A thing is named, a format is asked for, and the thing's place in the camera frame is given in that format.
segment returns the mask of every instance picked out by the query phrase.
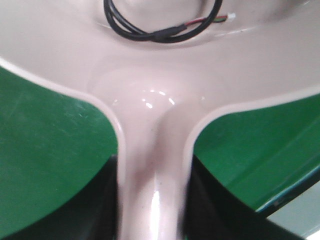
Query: green panel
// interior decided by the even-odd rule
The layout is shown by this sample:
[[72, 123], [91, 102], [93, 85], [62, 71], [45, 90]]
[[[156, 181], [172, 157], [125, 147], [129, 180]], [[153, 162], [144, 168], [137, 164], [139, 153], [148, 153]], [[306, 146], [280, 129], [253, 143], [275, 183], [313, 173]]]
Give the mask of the green panel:
[[[320, 95], [223, 116], [195, 153], [257, 209], [320, 167], [319, 140]], [[95, 107], [0, 69], [0, 238], [70, 199], [116, 151]]]
[[320, 167], [320, 95], [213, 121], [195, 154], [254, 209]]
[[65, 203], [116, 152], [98, 109], [0, 69], [0, 238]]

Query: black cable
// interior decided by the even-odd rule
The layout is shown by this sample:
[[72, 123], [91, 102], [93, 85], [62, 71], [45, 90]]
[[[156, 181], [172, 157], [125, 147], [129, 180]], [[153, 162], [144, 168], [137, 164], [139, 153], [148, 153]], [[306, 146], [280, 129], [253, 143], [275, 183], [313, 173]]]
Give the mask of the black cable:
[[178, 35], [187, 29], [187, 25], [181, 24], [151, 33], [145, 32], [126, 20], [117, 10], [112, 0], [103, 0], [105, 17], [110, 27], [120, 36], [133, 41], [153, 41], [157, 43], [171, 44], [186, 41], [205, 30], [216, 18], [223, 0], [215, 0], [208, 17], [195, 29]]

